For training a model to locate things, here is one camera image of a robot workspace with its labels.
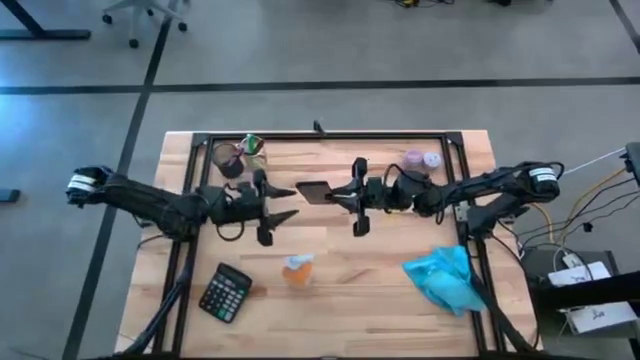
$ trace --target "small cup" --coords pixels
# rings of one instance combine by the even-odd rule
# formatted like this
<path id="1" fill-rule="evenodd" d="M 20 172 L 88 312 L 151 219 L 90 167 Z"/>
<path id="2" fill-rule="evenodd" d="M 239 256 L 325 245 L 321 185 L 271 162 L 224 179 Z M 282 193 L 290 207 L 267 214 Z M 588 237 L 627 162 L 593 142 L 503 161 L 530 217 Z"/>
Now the small cup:
<path id="1" fill-rule="evenodd" d="M 242 152 L 235 145 L 220 144 L 213 149 L 212 162 L 218 167 L 222 176 L 227 179 L 235 179 L 244 172 L 241 155 Z"/>
<path id="2" fill-rule="evenodd" d="M 404 154 L 404 159 L 402 161 L 402 168 L 406 171 L 417 171 L 423 172 L 422 169 L 422 151 L 418 150 L 409 150 Z"/>

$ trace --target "calculator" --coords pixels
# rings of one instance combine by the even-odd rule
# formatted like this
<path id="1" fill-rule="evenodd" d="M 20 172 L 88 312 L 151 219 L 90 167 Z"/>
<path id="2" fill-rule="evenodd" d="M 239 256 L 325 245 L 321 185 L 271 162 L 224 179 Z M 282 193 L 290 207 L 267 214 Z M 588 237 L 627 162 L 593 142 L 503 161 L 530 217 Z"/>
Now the calculator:
<path id="1" fill-rule="evenodd" d="M 202 294 L 200 308 L 229 324 L 249 294 L 251 283 L 251 278 L 240 270 L 220 263 L 209 286 Z"/>

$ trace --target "office chair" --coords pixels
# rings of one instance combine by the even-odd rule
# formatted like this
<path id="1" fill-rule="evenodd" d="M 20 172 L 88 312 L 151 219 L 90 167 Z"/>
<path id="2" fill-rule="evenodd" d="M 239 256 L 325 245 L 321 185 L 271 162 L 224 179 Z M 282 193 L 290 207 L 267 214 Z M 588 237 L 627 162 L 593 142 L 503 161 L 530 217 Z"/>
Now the office chair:
<path id="1" fill-rule="evenodd" d="M 153 10 L 155 9 L 167 16 L 170 16 L 173 19 L 178 19 L 180 21 L 180 23 L 178 23 L 178 29 L 182 32 L 187 31 L 187 24 L 184 22 L 182 17 L 168 7 L 158 4 L 158 0 L 120 0 L 117 3 L 102 10 L 104 12 L 102 21 L 104 21 L 106 24 L 113 23 L 113 18 L 111 18 L 109 12 L 128 7 L 133 8 L 133 14 L 131 17 L 131 29 L 129 30 L 129 46 L 132 49 L 136 49 L 139 46 L 138 39 L 136 38 L 136 32 L 138 30 L 138 19 L 140 19 L 140 15 L 142 15 L 142 9 L 146 9 L 147 15 L 149 16 L 153 16 Z"/>

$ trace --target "blue plastic bag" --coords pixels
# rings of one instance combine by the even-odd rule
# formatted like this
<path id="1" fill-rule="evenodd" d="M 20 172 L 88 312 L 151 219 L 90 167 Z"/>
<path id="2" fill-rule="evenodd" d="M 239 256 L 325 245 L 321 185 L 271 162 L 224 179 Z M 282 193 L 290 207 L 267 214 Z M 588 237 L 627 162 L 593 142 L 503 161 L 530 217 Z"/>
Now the blue plastic bag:
<path id="1" fill-rule="evenodd" d="M 469 257 L 462 246 L 436 248 L 431 255 L 406 262 L 402 268 L 429 300 L 456 316 L 484 309 L 471 286 Z"/>

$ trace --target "floor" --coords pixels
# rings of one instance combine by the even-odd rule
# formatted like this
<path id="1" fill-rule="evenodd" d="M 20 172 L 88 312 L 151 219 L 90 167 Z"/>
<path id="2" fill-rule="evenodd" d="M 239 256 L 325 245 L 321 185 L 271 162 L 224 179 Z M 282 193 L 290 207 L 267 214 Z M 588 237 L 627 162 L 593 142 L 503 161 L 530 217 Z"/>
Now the floor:
<path id="1" fill-rule="evenodd" d="M 21 3 L 47 28 L 93 35 L 0 41 L 0 184 L 23 191 L 0 206 L 3 359 L 64 352 L 105 214 L 65 204 L 74 168 L 106 164 L 150 182 L 166 131 L 310 129 L 314 119 L 327 129 L 488 129 L 500 165 L 568 168 L 640 140 L 635 0 L 514 0 L 509 8 L 457 0 L 412 10 L 385 0 L 191 0 L 179 4 L 189 32 L 143 18 L 137 50 L 127 46 L 126 13 L 111 26 L 100 21 L 108 1 Z M 2 7 L 0 24 L 20 27 Z M 554 219 L 620 167 L 611 157 L 567 175 L 548 206 Z M 639 212 L 631 205 L 569 244 L 610 249 L 623 272 L 640 270 Z M 541 224 L 526 214 L 517 229 Z M 118 213 L 80 357 L 113 348 L 138 238 Z M 543 328 L 553 353 L 631 358 L 624 342 L 558 330 Z"/>

